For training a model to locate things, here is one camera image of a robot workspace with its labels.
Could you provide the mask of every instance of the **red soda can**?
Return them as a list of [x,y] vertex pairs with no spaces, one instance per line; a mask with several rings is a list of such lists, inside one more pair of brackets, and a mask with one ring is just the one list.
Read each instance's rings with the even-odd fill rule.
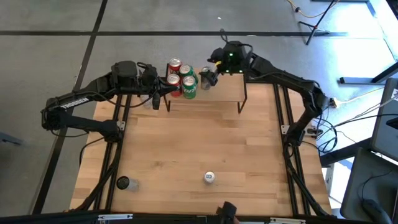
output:
[[169,72],[170,74],[178,74],[182,62],[179,58],[172,58],[169,62]]
[[170,93],[173,97],[179,97],[182,95],[181,82],[180,82],[179,75],[177,75],[177,74],[168,75],[167,83],[178,87],[178,90],[175,90]]

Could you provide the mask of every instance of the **wooden shelf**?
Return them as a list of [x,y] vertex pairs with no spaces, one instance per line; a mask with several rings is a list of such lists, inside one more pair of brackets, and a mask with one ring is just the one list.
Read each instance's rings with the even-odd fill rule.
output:
[[243,74],[219,75],[218,83],[209,90],[200,88],[200,69],[195,69],[199,82],[197,86],[197,95],[194,99],[186,99],[184,95],[173,97],[167,94],[167,100],[173,101],[226,101],[242,102],[244,101],[244,77]]

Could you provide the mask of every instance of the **soda can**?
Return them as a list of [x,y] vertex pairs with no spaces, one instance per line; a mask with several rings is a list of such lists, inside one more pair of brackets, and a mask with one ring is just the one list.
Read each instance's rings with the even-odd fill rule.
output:
[[178,74],[182,62],[179,58],[172,58],[169,62],[169,72],[170,74]]
[[[203,67],[202,68],[202,72],[207,72],[210,71],[211,68],[209,66]],[[200,76],[200,88],[202,88],[202,90],[209,90],[211,87],[210,82],[207,78]]]
[[208,171],[203,176],[206,184],[212,184],[216,180],[216,174],[212,171]]
[[182,89],[181,89],[181,82],[180,82],[180,76],[177,74],[170,74],[167,77],[167,83],[171,85],[177,86],[178,90],[175,90],[171,92],[170,94],[173,97],[179,97],[182,95]]
[[192,76],[193,78],[195,78],[197,84],[199,82],[198,76],[196,75],[191,65],[182,65],[180,68],[180,74],[183,78],[187,76]]
[[186,99],[194,99],[197,95],[197,83],[192,76],[184,77],[182,80],[182,91]]
[[130,179],[126,176],[119,177],[118,181],[116,181],[116,186],[120,190],[130,190],[135,192],[138,190],[138,180]]
[[[149,98],[149,95],[140,95],[139,96],[141,103],[148,100],[148,98]],[[151,109],[152,108],[152,98],[149,99],[147,102],[145,102],[143,106],[145,109]]]

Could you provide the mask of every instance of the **gray floor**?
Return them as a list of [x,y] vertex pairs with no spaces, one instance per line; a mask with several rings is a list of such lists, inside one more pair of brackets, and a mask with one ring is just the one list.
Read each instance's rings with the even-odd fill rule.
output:
[[[327,2],[296,0],[307,14]],[[0,30],[92,30],[100,0],[2,0]],[[100,30],[218,30],[307,31],[285,1],[109,1]],[[309,46],[301,37],[229,37],[252,44],[275,66],[320,82],[324,92],[348,100],[377,87],[341,86],[338,77],[373,77],[394,63],[377,21],[365,3],[339,3],[321,27],[349,32],[349,37],[317,37]],[[30,211],[54,137],[40,126],[39,111],[47,98],[68,93],[80,69],[88,37],[0,36],[0,131],[22,138],[23,146],[0,144],[0,216]],[[160,74],[171,57],[194,67],[206,65],[219,37],[97,37],[83,86],[104,75],[120,60],[152,63]],[[380,95],[330,110],[332,123],[350,118],[376,104]],[[74,114],[92,117],[94,103]],[[371,133],[368,122],[364,135]],[[353,128],[345,134],[355,135]],[[44,212],[68,208],[78,173],[78,154],[85,138],[65,141]],[[350,144],[339,137],[339,147]]]

